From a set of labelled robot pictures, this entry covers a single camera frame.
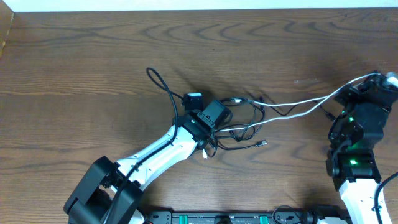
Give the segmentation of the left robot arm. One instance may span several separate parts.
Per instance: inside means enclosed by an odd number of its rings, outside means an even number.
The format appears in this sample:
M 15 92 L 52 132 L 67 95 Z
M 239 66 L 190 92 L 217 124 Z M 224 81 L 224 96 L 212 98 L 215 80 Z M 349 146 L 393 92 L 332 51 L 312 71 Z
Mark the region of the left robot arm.
M 231 114 L 218 100 L 177 118 L 156 142 L 132 156 L 97 159 L 84 174 L 63 210 L 69 223 L 144 223 L 138 210 L 144 190 L 174 164 L 203 149 Z

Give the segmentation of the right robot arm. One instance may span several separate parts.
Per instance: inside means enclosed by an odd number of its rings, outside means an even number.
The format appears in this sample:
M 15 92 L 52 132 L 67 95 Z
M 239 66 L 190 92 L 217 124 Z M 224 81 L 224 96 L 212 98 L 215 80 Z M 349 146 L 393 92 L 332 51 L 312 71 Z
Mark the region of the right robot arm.
M 397 74 L 372 73 L 363 82 L 347 83 L 332 95 L 343 111 L 329 131 L 328 175 L 352 223 L 391 223 L 383 180 L 373 149 L 397 101 Z

